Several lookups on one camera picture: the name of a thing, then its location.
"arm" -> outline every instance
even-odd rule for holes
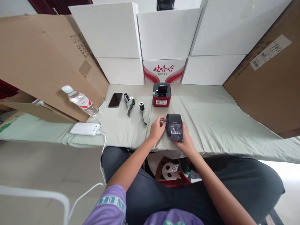
[[[152,123],[150,135],[144,141],[144,143],[120,166],[120,168],[115,172],[112,178],[109,180],[106,188],[109,186],[118,184],[121,185],[125,192],[128,190],[139,169],[141,168],[146,157],[150,153],[153,146],[158,142],[158,140],[163,135],[166,128],[165,118],[162,116],[157,117],[157,119]]]
[[[183,122],[183,142],[174,142],[177,147],[191,160],[200,174],[206,190],[226,225],[255,225],[255,221],[225,187],[220,179],[196,151],[193,140]]]

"black device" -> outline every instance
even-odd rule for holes
[[[175,0],[157,0],[156,10],[173,10],[174,9]]]
[[[123,93],[114,93],[108,105],[109,108],[118,108],[121,102]]]
[[[182,119],[179,114],[168,114],[166,116],[167,135],[172,141],[183,141]]]

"tiled floor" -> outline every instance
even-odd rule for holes
[[[0,141],[0,185],[61,192],[72,206],[94,184],[103,182],[99,169],[101,150]],[[275,210],[285,225],[299,224],[300,165],[265,163],[279,173],[286,188]],[[70,225],[84,222],[103,190],[98,186],[78,202]],[[62,222],[63,207],[55,200],[0,196],[1,225],[60,225]]]

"red receipt printer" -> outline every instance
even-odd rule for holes
[[[154,83],[153,105],[155,107],[168,107],[171,101],[171,86],[169,83]]]

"knee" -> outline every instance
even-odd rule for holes
[[[268,165],[258,160],[251,160],[250,163],[257,175],[257,184],[260,186],[260,189],[264,193],[269,193],[271,196],[279,199],[285,190],[278,173]]]
[[[128,151],[125,148],[108,146],[101,155],[102,166],[111,167],[122,164],[128,158]]]

